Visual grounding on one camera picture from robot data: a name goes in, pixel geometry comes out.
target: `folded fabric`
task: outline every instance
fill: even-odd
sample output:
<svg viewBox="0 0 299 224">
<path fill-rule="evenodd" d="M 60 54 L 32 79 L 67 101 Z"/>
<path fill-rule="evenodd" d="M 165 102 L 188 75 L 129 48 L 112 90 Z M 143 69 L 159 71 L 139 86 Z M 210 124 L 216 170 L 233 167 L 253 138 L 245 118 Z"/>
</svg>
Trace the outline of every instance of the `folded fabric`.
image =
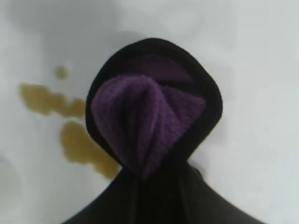
<svg viewBox="0 0 299 224">
<path fill-rule="evenodd" d="M 99 88 L 91 109 L 98 130 L 115 155 L 145 179 L 200 116 L 205 101 L 158 83 L 190 82 L 186 71 L 169 59 L 142 57 L 131 65 L 131 71 Z"/>
</svg>

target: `yellow-brown stain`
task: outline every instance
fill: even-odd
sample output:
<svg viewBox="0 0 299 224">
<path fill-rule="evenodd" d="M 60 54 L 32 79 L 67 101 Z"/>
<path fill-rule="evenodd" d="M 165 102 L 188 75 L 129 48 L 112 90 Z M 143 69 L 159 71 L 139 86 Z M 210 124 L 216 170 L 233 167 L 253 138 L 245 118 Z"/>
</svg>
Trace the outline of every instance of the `yellow-brown stain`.
<svg viewBox="0 0 299 224">
<path fill-rule="evenodd" d="M 60 143 L 70 162 L 91 163 L 97 172 L 109 179 L 118 174 L 118 163 L 89 137 L 80 123 L 67 122 L 61 129 Z"/>
<path fill-rule="evenodd" d="M 62 93 L 53 93 L 46 86 L 37 84 L 22 83 L 19 90 L 24 104 L 32 112 L 45 116 L 56 112 L 66 118 L 82 118 L 85 114 L 85 101 L 80 98 L 68 103 Z"/>
<path fill-rule="evenodd" d="M 19 91 L 23 103 L 32 112 L 44 116 L 56 112 L 66 118 L 85 115 L 85 101 L 80 98 L 68 103 L 62 93 L 53 93 L 48 87 L 37 84 L 22 83 Z M 60 131 L 60 143 L 69 162 L 92 164 L 98 173 L 109 179 L 119 172 L 118 163 L 91 139 L 80 123 L 65 123 Z"/>
<path fill-rule="evenodd" d="M 68 69 L 63 65 L 57 66 L 55 68 L 55 76 L 59 80 L 65 80 L 69 76 Z"/>
</svg>

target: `black cloth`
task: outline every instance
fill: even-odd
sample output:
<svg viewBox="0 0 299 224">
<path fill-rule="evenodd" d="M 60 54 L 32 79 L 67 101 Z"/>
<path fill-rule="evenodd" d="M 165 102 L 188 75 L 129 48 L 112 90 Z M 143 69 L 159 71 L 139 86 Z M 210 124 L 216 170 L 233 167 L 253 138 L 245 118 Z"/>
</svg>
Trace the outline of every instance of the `black cloth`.
<svg viewBox="0 0 299 224">
<path fill-rule="evenodd" d="M 123 166 L 96 128 L 90 105 L 96 91 L 117 75 L 120 65 L 131 58 L 152 54 L 169 57 L 190 74 L 206 100 L 205 111 L 147 181 L 141 181 L 124 167 L 97 199 L 64 224 L 261 224 L 214 192 L 187 163 L 220 120 L 222 99 L 216 83 L 203 67 L 175 44 L 145 39 L 124 47 L 107 61 L 87 96 L 86 126 L 90 136 Z"/>
</svg>

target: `white surface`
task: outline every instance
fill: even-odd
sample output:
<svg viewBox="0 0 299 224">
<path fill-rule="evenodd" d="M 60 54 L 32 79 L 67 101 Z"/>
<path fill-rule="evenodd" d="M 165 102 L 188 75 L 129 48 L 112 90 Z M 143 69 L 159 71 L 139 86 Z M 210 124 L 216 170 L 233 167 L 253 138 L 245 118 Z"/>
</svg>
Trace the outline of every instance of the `white surface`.
<svg viewBox="0 0 299 224">
<path fill-rule="evenodd" d="M 90 166 L 67 162 L 58 143 L 65 120 L 27 111 L 18 84 L 83 98 L 113 52 L 156 36 L 190 51 L 221 88 L 223 119 L 193 155 L 208 183 L 267 223 L 298 224 L 298 7 L 297 0 L 0 0 L 0 189 L 11 194 L 0 198 L 0 223 L 59 224 L 108 185 Z M 62 83 L 52 75 L 58 63 L 73 65 Z"/>
</svg>

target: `black fabric edge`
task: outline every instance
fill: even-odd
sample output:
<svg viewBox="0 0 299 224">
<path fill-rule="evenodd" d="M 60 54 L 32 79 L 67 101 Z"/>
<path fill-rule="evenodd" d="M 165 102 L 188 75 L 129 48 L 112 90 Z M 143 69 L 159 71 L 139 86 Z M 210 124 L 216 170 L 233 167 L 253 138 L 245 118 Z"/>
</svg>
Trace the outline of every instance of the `black fabric edge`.
<svg viewBox="0 0 299 224">
<path fill-rule="evenodd" d="M 179 46 L 157 38 L 145 39 L 128 45 L 116 52 L 102 67 L 94 79 L 86 100 L 86 127 L 90 136 L 122 166 L 122 162 L 115 156 L 106 140 L 99 133 L 91 113 L 91 103 L 98 88 L 107 80 L 118 74 L 117 67 L 121 67 L 128 59 L 157 54 L 168 57 L 180 64 L 194 79 L 200 94 L 206 100 L 206 109 L 193 123 L 185 134 L 177 141 L 171 152 L 163 160 L 163 165 L 177 166 L 185 162 L 197 146 L 209 135 L 222 115 L 222 98 L 215 81 L 187 51 Z"/>
</svg>

